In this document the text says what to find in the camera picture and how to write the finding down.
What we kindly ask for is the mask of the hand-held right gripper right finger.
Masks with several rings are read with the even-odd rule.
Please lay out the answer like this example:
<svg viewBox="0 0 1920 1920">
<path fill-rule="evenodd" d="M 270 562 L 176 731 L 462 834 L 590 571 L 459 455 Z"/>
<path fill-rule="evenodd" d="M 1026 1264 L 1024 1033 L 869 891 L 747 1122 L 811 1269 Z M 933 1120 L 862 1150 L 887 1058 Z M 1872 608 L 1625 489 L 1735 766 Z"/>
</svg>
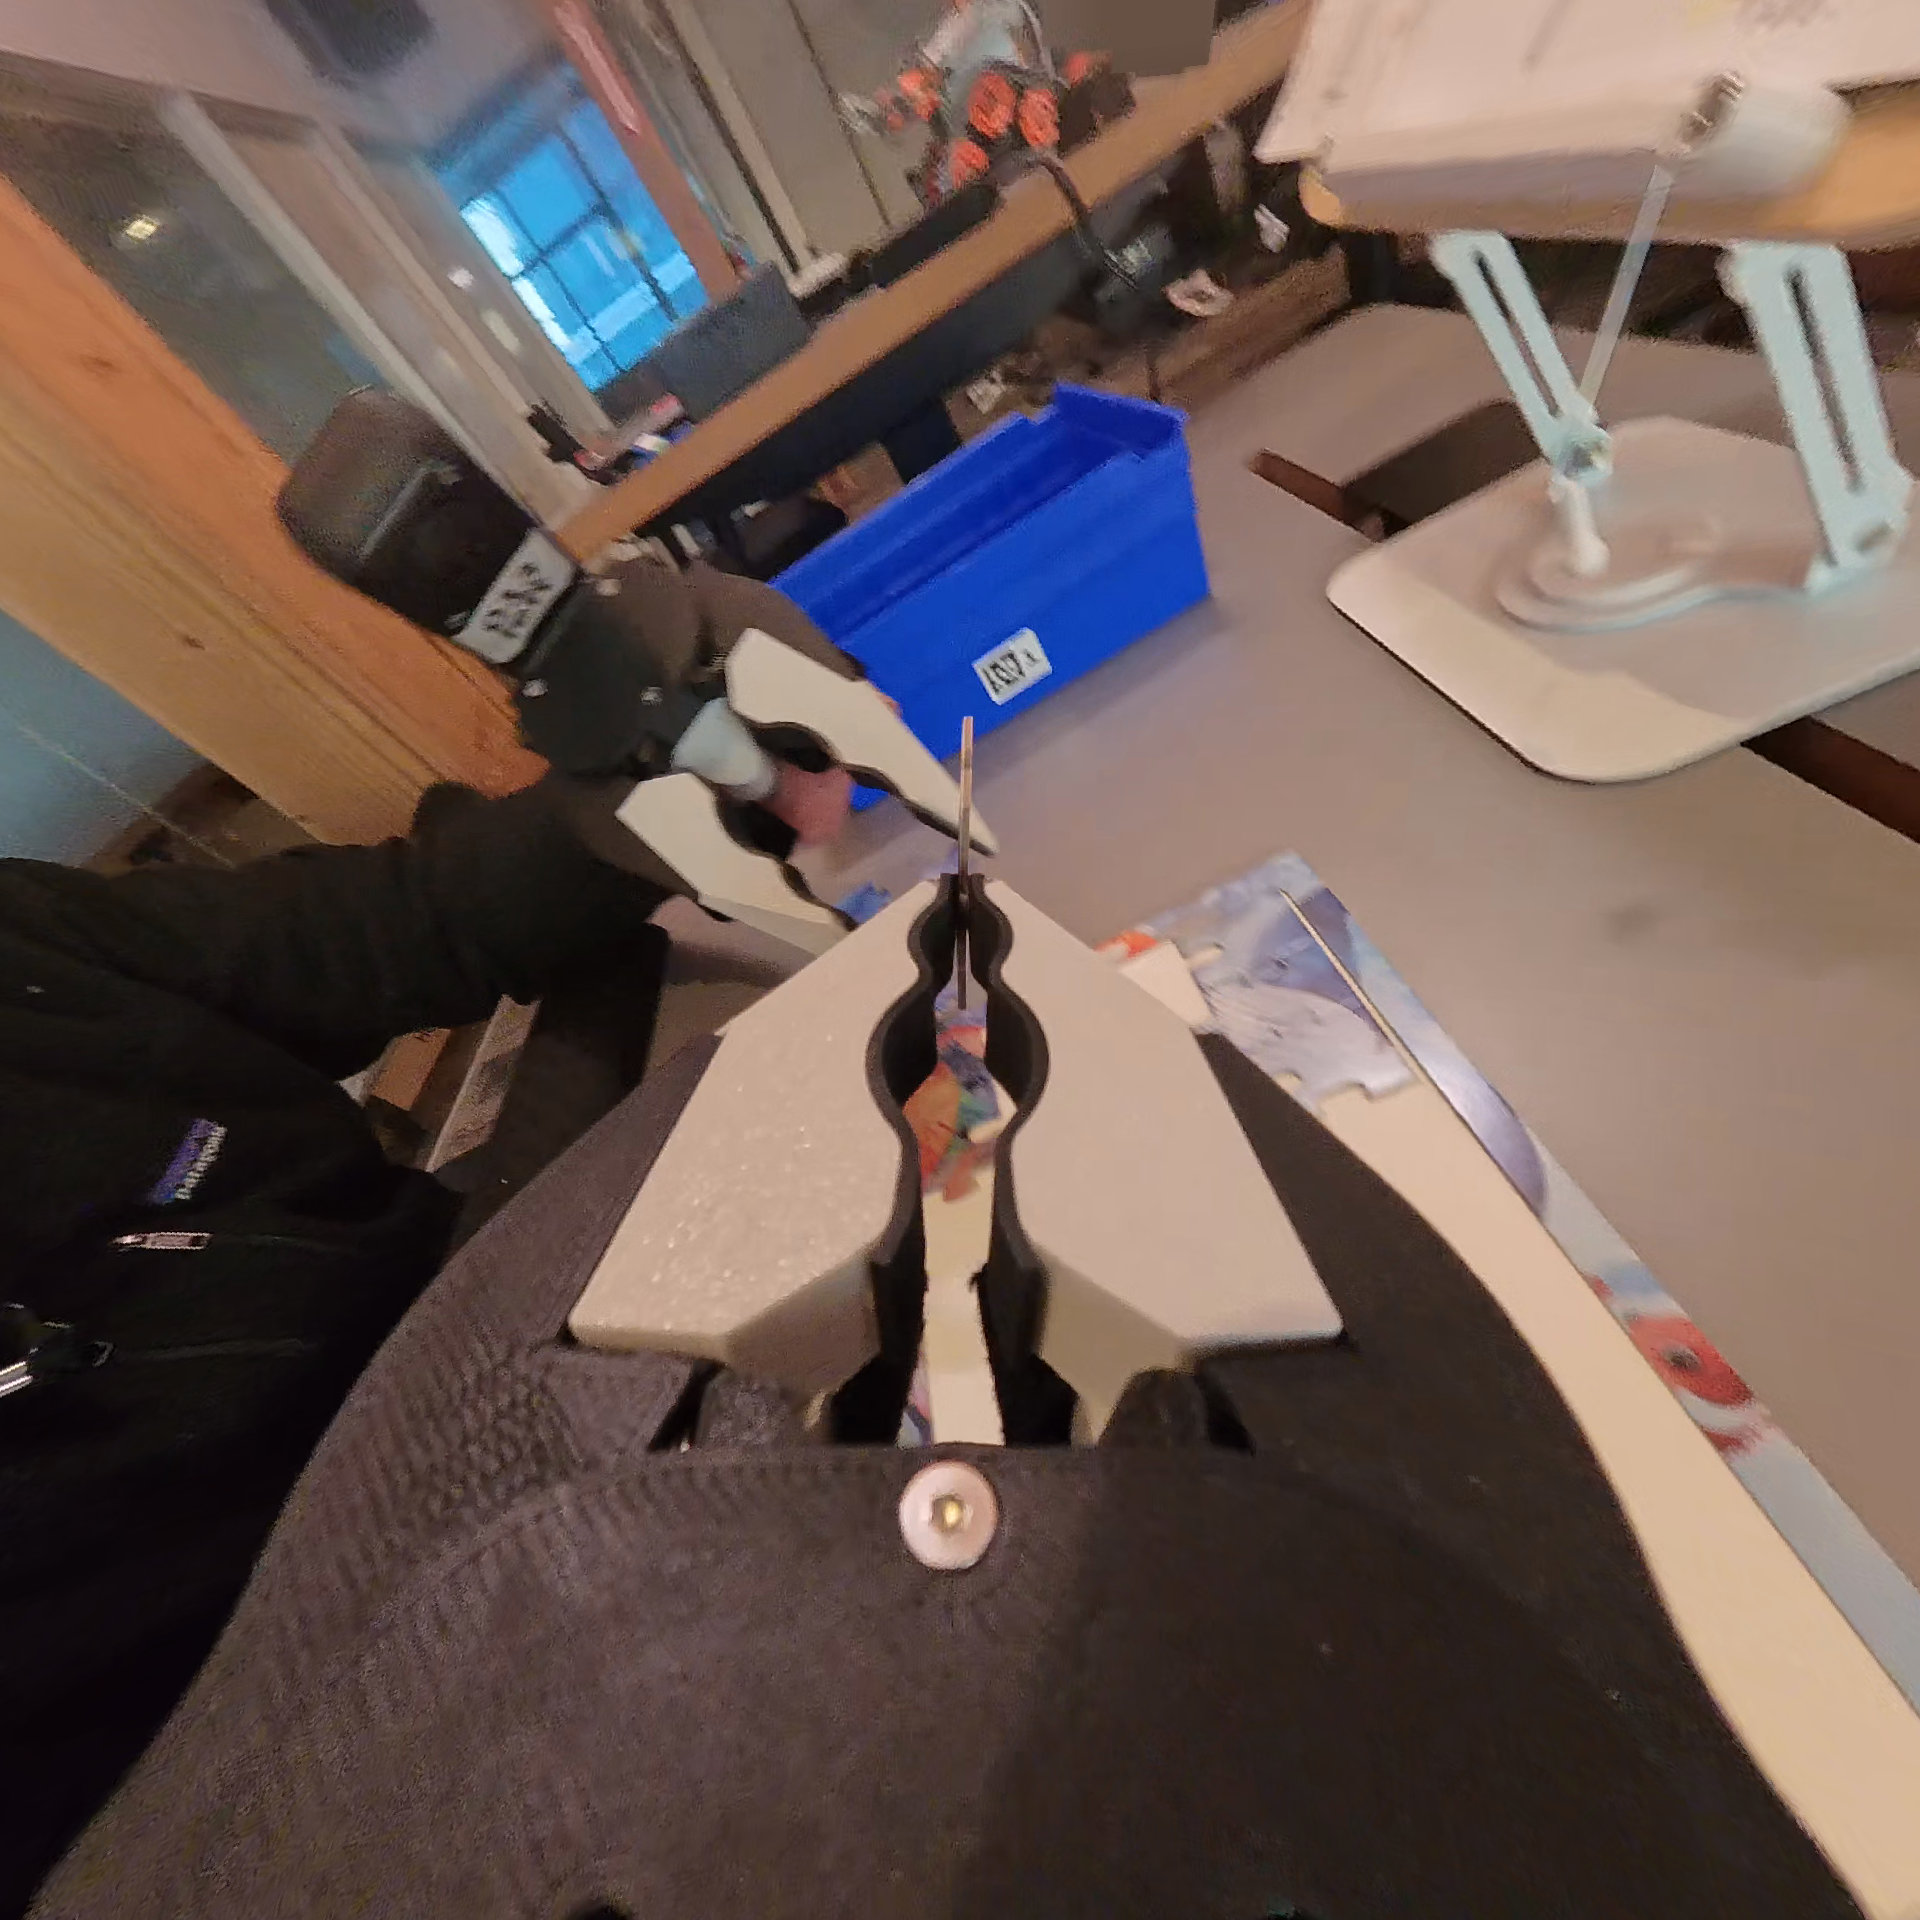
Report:
<svg viewBox="0 0 1920 1920">
<path fill-rule="evenodd" d="M 976 1301 L 1001 1440 L 1097 1438 L 1145 1374 L 1326 1346 L 1342 1319 L 1230 1099 L 1246 1067 L 1173 944 L 1088 949 L 969 885 L 987 1067 L 1013 1099 Z"/>
</svg>

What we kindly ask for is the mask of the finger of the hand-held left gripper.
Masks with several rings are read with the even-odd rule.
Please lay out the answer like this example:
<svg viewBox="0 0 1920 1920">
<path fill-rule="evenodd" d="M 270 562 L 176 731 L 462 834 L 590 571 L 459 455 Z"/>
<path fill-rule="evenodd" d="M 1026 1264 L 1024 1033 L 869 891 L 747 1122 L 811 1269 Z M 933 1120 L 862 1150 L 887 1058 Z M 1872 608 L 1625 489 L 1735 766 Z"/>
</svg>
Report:
<svg viewBox="0 0 1920 1920">
<path fill-rule="evenodd" d="M 786 864 L 736 839 L 697 775 L 638 782 L 615 807 L 619 827 L 720 921 L 754 928 L 807 955 L 841 944 L 853 921 L 816 898 Z"/>
<path fill-rule="evenodd" d="M 955 843 L 958 779 L 866 679 L 848 679 L 766 631 L 745 631 L 727 654 L 727 706 L 777 757 L 811 752 L 857 786 L 898 800 Z M 974 807 L 974 853 L 1001 841 Z"/>
</svg>

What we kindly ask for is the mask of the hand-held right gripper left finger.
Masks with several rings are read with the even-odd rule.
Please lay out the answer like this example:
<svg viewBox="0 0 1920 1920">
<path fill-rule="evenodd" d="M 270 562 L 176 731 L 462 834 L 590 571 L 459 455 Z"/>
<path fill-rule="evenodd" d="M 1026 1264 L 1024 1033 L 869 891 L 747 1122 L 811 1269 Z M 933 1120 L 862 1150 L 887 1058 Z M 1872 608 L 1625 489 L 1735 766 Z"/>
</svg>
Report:
<svg viewBox="0 0 1920 1920">
<path fill-rule="evenodd" d="M 905 1438 L 921 1358 L 921 1145 L 953 882 L 923 880 L 718 1038 L 567 1317 L 594 1353 L 711 1362 Z"/>
</svg>

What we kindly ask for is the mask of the orange coral puzzle piece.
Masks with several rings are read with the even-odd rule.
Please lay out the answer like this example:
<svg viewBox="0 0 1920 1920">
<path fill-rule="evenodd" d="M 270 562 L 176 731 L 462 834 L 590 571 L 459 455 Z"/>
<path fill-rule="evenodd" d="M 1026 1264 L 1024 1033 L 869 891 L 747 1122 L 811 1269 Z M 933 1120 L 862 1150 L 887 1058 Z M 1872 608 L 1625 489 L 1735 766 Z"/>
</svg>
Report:
<svg viewBox="0 0 1920 1920">
<path fill-rule="evenodd" d="M 946 1202 L 969 1195 L 992 1166 L 994 1143 L 1010 1113 L 1008 1095 L 987 1067 L 983 1008 L 939 1010 L 933 1072 L 903 1111 L 919 1145 L 921 1195 Z"/>
</svg>

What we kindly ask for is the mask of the person's left forearm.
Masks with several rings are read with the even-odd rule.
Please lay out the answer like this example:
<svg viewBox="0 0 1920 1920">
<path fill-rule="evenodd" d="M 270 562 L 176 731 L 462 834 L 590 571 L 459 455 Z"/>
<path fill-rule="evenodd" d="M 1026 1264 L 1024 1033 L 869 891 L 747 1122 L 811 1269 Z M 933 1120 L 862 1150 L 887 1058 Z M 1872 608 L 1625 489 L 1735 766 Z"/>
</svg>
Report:
<svg viewBox="0 0 1920 1920">
<path fill-rule="evenodd" d="M 567 782 L 542 779 L 498 800 L 434 786 L 379 843 L 96 878 L 78 914 L 114 974 L 345 1072 L 377 1042 L 537 1001 L 665 901 L 592 848 Z"/>
</svg>

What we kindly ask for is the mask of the person's left hand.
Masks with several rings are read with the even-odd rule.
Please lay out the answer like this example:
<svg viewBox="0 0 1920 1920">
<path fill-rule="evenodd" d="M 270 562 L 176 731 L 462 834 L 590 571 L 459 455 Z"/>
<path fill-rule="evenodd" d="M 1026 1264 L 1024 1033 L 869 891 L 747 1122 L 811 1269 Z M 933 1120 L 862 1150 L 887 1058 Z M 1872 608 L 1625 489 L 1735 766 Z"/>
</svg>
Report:
<svg viewBox="0 0 1920 1920">
<path fill-rule="evenodd" d="M 853 775 L 837 763 L 814 770 L 777 759 L 763 807 L 791 830 L 795 848 L 823 848 L 846 827 L 853 791 Z"/>
</svg>

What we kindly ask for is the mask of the blue plastic bin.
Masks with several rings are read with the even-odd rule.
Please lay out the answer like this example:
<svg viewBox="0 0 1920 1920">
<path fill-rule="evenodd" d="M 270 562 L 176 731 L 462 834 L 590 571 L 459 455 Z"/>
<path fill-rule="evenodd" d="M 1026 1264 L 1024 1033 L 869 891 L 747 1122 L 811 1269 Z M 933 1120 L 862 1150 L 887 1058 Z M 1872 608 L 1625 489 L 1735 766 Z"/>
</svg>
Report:
<svg viewBox="0 0 1920 1920">
<path fill-rule="evenodd" d="M 1058 384 L 775 587 L 949 761 L 1209 599 L 1186 416 Z"/>
</svg>

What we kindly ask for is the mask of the wooden cabinet panel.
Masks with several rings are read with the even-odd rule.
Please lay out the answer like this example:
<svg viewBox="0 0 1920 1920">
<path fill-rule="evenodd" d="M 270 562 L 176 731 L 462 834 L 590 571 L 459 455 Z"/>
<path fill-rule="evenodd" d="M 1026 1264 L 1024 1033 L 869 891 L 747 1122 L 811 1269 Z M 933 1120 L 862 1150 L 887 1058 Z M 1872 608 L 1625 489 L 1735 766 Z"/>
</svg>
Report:
<svg viewBox="0 0 1920 1920">
<path fill-rule="evenodd" d="M 503 686 L 322 574 L 283 462 L 2 187 L 5 610 L 329 843 L 539 779 Z"/>
</svg>

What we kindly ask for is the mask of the brown wooden board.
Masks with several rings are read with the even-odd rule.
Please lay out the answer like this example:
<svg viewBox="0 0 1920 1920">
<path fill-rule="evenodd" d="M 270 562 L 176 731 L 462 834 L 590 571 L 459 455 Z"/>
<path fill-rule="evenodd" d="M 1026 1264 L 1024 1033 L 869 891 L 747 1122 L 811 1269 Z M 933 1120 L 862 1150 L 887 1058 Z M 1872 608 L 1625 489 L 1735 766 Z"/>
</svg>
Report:
<svg viewBox="0 0 1920 1920">
<path fill-rule="evenodd" d="M 1310 16 L 1310 2 L 1262 7 L 1214 37 L 1207 64 L 1150 85 L 1131 114 L 1063 162 L 1079 199 L 1088 208 L 1115 201 L 1214 121 L 1280 85 L 1301 50 Z M 553 537 L 578 562 L 592 562 L 613 542 L 658 517 L 672 517 L 695 489 L 827 402 L 882 357 L 917 341 L 1070 226 L 1072 203 L 1056 183 L 1045 176 L 1013 183 L 985 224 L 955 238 L 894 286 L 832 315 L 805 350 L 617 487 L 599 489 Z"/>
</svg>

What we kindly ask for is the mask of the person's black fleece jacket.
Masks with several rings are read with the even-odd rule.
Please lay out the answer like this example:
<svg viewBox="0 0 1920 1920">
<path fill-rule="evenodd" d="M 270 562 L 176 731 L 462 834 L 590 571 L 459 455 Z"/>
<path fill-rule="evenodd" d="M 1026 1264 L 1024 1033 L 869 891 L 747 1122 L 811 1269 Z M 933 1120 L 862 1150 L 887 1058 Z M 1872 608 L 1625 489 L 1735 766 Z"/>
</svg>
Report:
<svg viewBox="0 0 1920 1920">
<path fill-rule="evenodd" d="M 462 985 L 402 841 L 5 862 L 5 1915 L 171 1714 L 446 1253 L 450 1198 L 345 1079 Z"/>
</svg>

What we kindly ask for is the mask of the orange and black equipment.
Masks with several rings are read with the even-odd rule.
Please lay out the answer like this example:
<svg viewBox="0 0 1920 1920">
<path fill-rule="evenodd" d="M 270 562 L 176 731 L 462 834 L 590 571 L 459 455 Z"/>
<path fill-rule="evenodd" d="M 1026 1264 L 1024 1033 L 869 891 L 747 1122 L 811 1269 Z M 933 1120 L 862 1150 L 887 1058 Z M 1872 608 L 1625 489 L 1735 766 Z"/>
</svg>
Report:
<svg viewBox="0 0 1920 1920">
<path fill-rule="evenodd" d="M 905 171 L 923 210 L 1017 160 L 1063 158 L 1134 107 L 1134 78 L 1113 55 L 1058 48 L 1026 2 L 944 5 L 887 82 L 837 96 L 857 133 L 923 135 Z"/>
</svg>

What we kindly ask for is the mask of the thin metal rod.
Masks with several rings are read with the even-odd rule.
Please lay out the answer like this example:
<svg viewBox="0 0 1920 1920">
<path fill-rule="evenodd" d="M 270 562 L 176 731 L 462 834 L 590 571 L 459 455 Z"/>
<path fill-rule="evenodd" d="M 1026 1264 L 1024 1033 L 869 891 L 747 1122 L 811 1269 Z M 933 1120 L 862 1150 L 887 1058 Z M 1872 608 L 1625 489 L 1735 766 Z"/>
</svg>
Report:
<svg viewBox="0 0 1920 1920">
<path fill-rule="evenodd" d="M 1673 176 L 1675 162 L 1662 158 L 1653 165 L 1648 174 L 1648 185 L 1643 190 L 1637 217 L 1630 226 L 1630 233 L 1623 242 L 1621 258 L 1616 263 L 1616 274 L 1609 286 L 1605 306 L 1600 311 L 1598 327 L 1593 329 L 1589 359 L 1577 382 L 1577 393 L 1589 411 L 1598 409 L 1600 386 L 1607 377 L 1607 370 L 1616 357 L 1616 347 L 1625 334 L 1630 306 L 1634 293 L 1641 286 L 1641 277 L 1648 263 L 1648 254 L 1657 240 L 1657 231 L 1662 226 L 1669 197 L 1673 192 Z"/>
</svg>

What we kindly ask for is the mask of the white stand top plate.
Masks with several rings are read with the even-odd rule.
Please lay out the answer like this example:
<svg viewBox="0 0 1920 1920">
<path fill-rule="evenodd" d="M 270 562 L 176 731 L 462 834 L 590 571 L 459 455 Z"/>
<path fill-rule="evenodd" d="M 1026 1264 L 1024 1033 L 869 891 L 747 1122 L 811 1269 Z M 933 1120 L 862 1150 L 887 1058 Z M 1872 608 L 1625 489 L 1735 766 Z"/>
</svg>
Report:
<svg viewBox="0 0 1920 1920">
<path fill-rule="evenodd" d="M 1854 96 L 1913 82 L 1915 2 L 1317 5 L 1255 153 L 1346 210 L 1806 187 Z"/>
</svg>

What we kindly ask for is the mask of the puzzle frame board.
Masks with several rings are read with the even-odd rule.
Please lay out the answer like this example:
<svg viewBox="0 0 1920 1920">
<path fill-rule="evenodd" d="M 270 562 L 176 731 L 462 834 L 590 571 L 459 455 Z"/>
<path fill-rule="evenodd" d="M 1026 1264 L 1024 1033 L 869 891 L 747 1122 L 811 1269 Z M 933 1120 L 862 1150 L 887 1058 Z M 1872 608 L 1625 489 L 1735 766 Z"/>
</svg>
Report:
<svg viewBox="0 0 1920 1920">
<path fill-rule="evenodd" d="M 1915 1915 L 1915 1586 L 1333 889 L 1294 853 L 1266 864 L 1282 857 L 1330 891 L 1353 978 L 1419 1067 L 1314 1115 L 1525 1337 L 1687 1655 L 1858 1909 Z"/>
</svg>

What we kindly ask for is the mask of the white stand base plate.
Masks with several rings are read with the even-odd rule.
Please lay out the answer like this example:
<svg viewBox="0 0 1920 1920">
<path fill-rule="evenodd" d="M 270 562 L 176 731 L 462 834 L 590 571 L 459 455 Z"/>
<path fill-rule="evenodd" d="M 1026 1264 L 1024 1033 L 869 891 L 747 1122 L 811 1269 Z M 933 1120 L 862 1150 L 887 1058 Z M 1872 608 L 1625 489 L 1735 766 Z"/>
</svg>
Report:
<svg viewBox="0 0 1920 1920">
<path fill-rule="evenodd" d="M 1538 773 L 1664 777 L 1915 670 L 1915 517 L 1897 558 L 1824 594 L 1730 599 L 1627 631 L 1536 631 L 1495 576 L 1550 510 L 1531 464 L 1342 565 L 1328 601 Z"/>
</svg>

